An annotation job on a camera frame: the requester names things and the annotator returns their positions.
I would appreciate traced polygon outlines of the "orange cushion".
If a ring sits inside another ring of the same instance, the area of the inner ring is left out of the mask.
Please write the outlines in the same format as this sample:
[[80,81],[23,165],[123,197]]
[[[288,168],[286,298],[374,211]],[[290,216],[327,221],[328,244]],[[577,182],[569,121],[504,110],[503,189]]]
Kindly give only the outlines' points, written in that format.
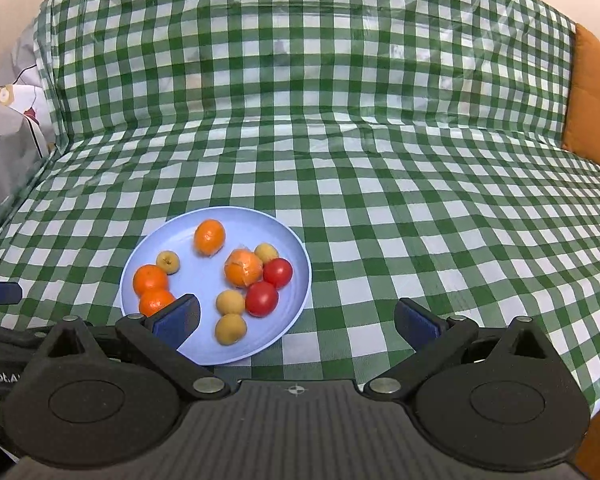
[[600,166],[600,40],[580,23],[562,147]]

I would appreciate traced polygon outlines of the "small red tomato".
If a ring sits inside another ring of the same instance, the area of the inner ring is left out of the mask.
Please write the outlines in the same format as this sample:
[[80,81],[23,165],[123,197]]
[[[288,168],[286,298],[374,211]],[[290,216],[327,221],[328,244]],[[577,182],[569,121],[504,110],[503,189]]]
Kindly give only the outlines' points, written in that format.
[[294,270],[288,260],[275,258],[265,263],[262,278],[276,289],[281,289],[291,281],[293,273]]

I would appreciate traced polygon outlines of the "yellow fruit in plate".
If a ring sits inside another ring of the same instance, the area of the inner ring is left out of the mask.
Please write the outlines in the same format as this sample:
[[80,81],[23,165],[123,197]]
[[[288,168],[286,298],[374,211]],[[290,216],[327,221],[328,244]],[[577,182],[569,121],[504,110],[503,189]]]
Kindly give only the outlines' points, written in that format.
[[246,308],[245,298],[239,290],[225,289],[216,297],[215,307],[220,315],[242,315]]

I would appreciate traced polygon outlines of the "green white checkered cloth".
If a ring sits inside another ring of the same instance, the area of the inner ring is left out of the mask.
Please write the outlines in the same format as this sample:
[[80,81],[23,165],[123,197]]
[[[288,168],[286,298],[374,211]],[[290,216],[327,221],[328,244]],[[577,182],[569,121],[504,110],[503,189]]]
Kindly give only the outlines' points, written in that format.
[[541,0],[45,0],[56,148],[0,210],[0,325],[108,324],[166,220],[272,214],[311,295],[227,378],[367,382],[393,307],[529,315],[600,409],[600,167],[562,148],[576,25]]

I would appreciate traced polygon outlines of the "wrapped orange tangerine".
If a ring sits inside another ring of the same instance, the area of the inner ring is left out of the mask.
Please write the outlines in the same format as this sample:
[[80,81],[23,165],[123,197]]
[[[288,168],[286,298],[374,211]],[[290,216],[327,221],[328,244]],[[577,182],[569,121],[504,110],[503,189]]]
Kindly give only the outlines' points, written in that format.
[[226,280],[238,288],[246,288],[262,278],[263,262],[250,250],[234,249],[224,263]]

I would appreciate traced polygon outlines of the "yellow fruit at front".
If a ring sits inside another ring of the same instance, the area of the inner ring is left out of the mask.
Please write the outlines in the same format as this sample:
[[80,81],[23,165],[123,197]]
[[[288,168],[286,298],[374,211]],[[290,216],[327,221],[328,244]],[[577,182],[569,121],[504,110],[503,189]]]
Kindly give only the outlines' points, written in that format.
[[221,316],[215,325],[215,338],[219,344],[230,346],[236,344],[245,337],[247,324],[244,318],[237,313],[229,313]]

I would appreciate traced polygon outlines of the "small yellow round fruit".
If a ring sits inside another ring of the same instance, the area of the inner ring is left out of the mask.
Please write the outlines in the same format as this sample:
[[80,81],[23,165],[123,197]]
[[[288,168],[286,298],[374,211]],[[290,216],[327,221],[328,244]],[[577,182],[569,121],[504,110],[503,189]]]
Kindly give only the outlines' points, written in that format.
[[156,257],[156,266],[163,270],[165,274],[172,275],[180,270],[180,257],[172,250],[163,250]]

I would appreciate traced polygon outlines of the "grey white patterned blanket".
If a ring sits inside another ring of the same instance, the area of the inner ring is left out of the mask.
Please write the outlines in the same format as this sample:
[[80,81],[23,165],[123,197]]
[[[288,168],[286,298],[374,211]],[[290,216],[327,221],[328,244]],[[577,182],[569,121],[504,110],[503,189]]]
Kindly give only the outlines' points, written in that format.
[[27,184],[55,143],[28,26],[0,68],[0,207]]

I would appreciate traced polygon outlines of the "tangerine in plate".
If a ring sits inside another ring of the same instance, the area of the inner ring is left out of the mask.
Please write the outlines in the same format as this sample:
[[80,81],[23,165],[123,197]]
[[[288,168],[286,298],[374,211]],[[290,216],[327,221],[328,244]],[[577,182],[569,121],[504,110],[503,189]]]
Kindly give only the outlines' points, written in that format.
[[212,257],[224,246],[224,243],[224,226],[218,220],[204,220],[194,233],[194,248],[199,255]]

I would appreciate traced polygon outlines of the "large red tomato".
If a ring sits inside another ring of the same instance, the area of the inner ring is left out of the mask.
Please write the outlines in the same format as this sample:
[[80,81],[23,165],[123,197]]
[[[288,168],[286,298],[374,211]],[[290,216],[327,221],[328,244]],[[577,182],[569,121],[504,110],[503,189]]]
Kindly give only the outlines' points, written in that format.
[[264,318],[278,304],[278,291],[270,283],[260,281],[249,286],[245,296],[246,311],[255,318]]

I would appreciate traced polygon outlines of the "light blue plate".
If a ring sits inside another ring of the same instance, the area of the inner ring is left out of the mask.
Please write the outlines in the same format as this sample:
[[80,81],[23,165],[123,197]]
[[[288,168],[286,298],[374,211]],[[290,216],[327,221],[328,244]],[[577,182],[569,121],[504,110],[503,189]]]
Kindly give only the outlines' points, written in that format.
[[[225,230],[225,244],[212,257],[198,254],[194,233],[204,220],[218,220]],[[279,302],[265,318],[246,316],[247,333],[230,346],[219,344],[214,328],[220,319],[215,298],[230,287],[224,274],[224,262],[232,250],[256,248],[261,243],[273,245],[288,260],[292,277],[279,292]],[[180,270],[169,278],[174,296],[193,294],[200,304],[199,325],[178,351],[199,365],[226,365],[248,359],[272,346],[298,321],[311,299],[312,268],[309,255],[297,234],[279,218],[264,212],[232,207],[197,209],[166,222],[146,236],[125,263],[118,299],[121,311],[136,313],[140,298],[133,288],[133,275],[144,264],[154,263],[159,252],[170,250],[180,259]]]

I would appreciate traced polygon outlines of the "small orange tangerine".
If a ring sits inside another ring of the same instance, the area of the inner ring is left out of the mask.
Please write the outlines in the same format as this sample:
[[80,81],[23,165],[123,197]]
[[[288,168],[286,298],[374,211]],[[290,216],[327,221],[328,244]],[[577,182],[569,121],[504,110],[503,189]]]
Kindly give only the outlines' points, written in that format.
[[144,291],[140,296],[138,310],[140,314],[147,316],[159,312],[163,308],[170,306],[175,301],[175,297],[166,289],[151,288]]

